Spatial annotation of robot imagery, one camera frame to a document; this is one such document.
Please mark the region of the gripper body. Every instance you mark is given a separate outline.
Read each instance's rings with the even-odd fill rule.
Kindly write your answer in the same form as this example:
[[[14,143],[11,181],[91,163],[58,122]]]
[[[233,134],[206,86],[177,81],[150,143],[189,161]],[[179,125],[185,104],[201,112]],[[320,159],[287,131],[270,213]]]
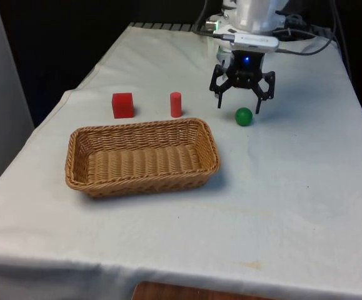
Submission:
[[[229,81],[234,88],[253,89],[263,78],[261,70],[264,53],[242,50],[232,51]]]

